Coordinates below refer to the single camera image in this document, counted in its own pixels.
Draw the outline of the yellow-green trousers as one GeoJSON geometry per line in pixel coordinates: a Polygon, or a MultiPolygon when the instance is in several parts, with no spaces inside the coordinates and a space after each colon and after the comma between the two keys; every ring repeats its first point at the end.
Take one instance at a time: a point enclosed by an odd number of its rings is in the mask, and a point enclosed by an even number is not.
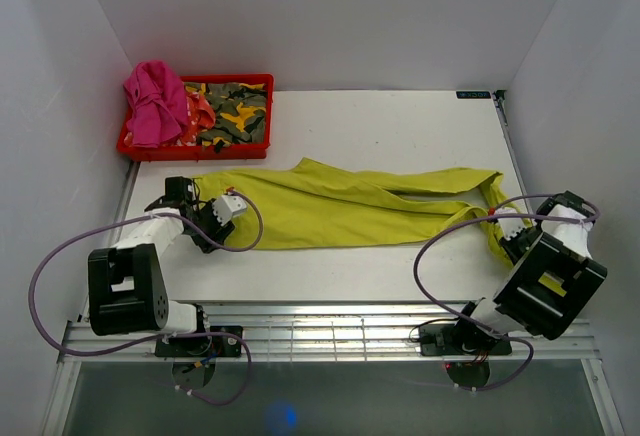
{"type": "Polygon", "coordinates": [[[420,243],[507,198],[495,170],[351,172],[308,158],[290,170],[232,169],[194,180],[206,200],[233,188],[256,205],[236,220],[228,242],[259,250],[420,243]]]}

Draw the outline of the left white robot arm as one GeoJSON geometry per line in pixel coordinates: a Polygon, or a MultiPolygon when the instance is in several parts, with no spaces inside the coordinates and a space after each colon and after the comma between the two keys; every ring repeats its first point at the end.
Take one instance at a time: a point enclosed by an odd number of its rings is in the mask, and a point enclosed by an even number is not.
{"type": "Polygon", "coordinates": [[[235,229],[233,219],[247,210],[229,193],[204,201],[193,179],[167,178],[164,194],[150,203],[147,219],[109,248],[88,257],[89,321],[98,336],[153,332],[177,334],[190,355],[205,353],[212,332],[202,310],[169,298],[160,258],[187,236],[205,254],[219,248],[235,229]]]}

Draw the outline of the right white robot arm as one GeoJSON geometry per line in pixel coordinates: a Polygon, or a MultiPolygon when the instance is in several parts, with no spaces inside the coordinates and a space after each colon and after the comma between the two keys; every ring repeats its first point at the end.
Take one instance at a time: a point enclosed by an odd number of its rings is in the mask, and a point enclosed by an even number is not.
{"type": "Polygon", "coordinates": [[[547,340],[560,337],[605,281],[607,269],[588,249],[596,211],[576,194],[554,194],[539,206],[539,220],[516,219],[500,207],[499,245],[513,268],[490,298],[468,303],[451,329],[454,346],[464,353],[490,352],[499,336],[526,331],[547,340]]]}

